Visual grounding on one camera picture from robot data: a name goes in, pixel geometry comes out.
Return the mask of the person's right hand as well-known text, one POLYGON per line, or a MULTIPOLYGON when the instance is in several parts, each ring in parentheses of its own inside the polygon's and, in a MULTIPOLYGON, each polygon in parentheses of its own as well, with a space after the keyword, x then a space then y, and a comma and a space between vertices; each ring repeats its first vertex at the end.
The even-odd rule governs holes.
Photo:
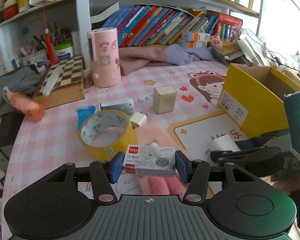
POLYGON ((270 181, 273 187, 287 195, 300 190, 300 174, 297 173, 287 175, 284 178, 279 178, 276 174, 273 174, 270 176, 270 181))

